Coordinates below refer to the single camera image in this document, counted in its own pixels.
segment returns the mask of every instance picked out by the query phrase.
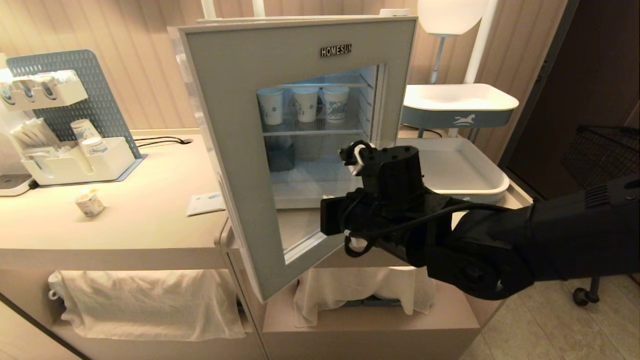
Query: fridge shelf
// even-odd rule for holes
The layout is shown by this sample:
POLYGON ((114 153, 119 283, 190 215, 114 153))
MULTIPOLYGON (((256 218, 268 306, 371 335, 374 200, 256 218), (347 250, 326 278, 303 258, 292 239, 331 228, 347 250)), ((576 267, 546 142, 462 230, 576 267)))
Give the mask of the fridge shelf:
POLYGON ((348 114, 341 124, 333 124, 323 119, 314 122, 300 122, 293 117, 285 117, 278 125, 262 123, 262 132, 264 136, 337 135, 359 134, 363 132, 363 129, 357 117, 348 114))
POLYGON ((338 74, 319 76, 295 83, 286 83, 273 86, 274 88, 364 88, 368 84, 359 71, 340 72, 338 74))
POLYGON ((362 186, 362 180, 351 175, 337 154, 297 161, 292 170, 270 175, 278 209, 318 208, 323 196, 342 196, 362 186))

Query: black wire basket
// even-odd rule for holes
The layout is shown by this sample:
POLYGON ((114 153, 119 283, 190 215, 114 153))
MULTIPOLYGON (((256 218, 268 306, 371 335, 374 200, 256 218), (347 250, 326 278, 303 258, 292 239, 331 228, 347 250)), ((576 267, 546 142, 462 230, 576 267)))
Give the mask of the black wire basket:
POLYGON ((639 173, 640 130, 620 126, 579 126, 562 164, 583 188, 639 173))

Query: fridge door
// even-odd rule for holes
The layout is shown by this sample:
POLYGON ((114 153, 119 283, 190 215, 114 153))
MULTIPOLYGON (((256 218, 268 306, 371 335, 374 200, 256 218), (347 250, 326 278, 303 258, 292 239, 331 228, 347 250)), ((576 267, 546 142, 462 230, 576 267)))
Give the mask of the fridge door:
POLYGON ((178 62, 252 286, 265 301, 331 254, 323 196, 361 186, 337 151, 393 146, 415 17, 177 28, 178 62))

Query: caster wheel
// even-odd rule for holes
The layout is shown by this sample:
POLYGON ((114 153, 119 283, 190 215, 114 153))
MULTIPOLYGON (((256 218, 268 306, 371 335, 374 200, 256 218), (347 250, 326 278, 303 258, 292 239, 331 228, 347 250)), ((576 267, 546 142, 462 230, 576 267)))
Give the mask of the caster wheel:
POLYGON ((577 288, 573 292, 573 302, 578 306, 587 306, 589 300, 587 299, 587 289, 577 288))

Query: white towel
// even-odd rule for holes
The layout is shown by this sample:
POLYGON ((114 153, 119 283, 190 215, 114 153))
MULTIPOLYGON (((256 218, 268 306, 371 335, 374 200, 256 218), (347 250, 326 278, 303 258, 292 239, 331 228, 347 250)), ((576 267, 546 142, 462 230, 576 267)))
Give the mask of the white towel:
POLYGON ((408 315, 414 309, 426 315, 435 293, 425 268, 314 268, 300 277, 294 297, 296 326, 316 326, 318 311, 337 309, 347 301, 371 295, 399 299, 408 315))
POLYGON ((228 270, 60 271, 62 319, 87 338, 243 338, 228 270))

